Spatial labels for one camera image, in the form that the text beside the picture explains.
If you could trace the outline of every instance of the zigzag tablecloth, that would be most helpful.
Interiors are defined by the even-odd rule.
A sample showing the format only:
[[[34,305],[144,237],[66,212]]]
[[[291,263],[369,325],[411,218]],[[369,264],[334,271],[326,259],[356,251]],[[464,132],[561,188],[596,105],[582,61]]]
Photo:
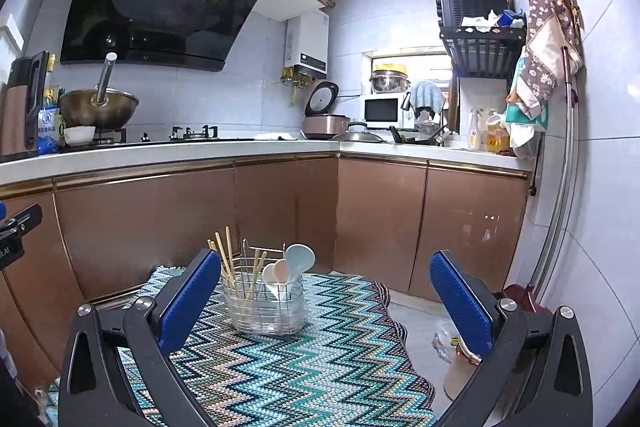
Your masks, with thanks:
[[[182,268],[159,267],[139,295]],[[305,328],[288,337],[236,332],[220,287],[171,355],[205,411],[225,427],[428,427],[434,388],[414,371],[388,290],[360,276],[304,275]],[[129,349],[120,355],[146,418],[163,426]],[[57,419],[57,390],[49,416]]]

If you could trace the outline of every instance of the gas stove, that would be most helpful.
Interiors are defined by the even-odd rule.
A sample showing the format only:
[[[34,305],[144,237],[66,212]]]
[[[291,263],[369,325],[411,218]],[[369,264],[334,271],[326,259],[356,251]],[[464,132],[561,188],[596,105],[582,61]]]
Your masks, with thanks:
[[[193,132],[190,127],[184,130],[182,135],[179,132],[182,127],[174,126],[169,140],[151,140],[148,133],[143,133],[140,141],[127,141],[127,130],[98,131],[91,143],[85,145],[74,145],[60,148],[60,152],[81,152],[100,149],[112,149],[121,147],[139,147],[141,145],[162,145],[168,143],[202,143],[202,142],[237,142],[254,141],[253,138],[220,138],[218,137],[218,126],[204,125],[201,132]]]

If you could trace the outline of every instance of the white countertop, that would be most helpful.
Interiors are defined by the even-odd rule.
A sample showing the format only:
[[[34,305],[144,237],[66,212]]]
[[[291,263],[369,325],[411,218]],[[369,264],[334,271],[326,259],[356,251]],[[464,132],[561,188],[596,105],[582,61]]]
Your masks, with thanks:
[[[164,143],[49,154],[0,164],[0,186],[19,182],[181,161],[335,151],[371,155],[423,158],[446,162],[530,171],[532,162],[447,147],[396,145],[389,143],[335,142],[326,140],[221,141],[207,143]]]

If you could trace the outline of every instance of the white water heater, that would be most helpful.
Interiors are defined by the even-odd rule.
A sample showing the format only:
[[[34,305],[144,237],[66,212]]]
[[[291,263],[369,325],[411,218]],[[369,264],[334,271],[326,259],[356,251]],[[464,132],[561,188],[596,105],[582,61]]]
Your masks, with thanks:
[[[329,46],[329,16],[320,10],[304,12],[287,21],[284,67],[324,80]]]

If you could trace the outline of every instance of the silver screw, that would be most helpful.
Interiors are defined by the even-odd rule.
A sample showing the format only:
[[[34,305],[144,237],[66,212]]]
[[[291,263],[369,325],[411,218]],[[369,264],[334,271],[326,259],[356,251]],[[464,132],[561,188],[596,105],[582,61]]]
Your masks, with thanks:
[[[83,304],[78,308],[78,315],[80,315],[81,317],[84,317],[85,315],[88,315],[90,311],[91,311],[91,304]]]
[[[136,308],[139,310],[146,310],[151,308],[151,304],[153,304],[154,300],[151,297],[141,297],[136,301]]]
[[[513,312],[518,307],[513,299],[500,299],[500,308],[506,312]]]
[[[569,306],[562,306],[560,308],[560,314],[562,315],[562,317],[566,318],[566,319],[572,319],[574,318],[574,311],[569,308]]]

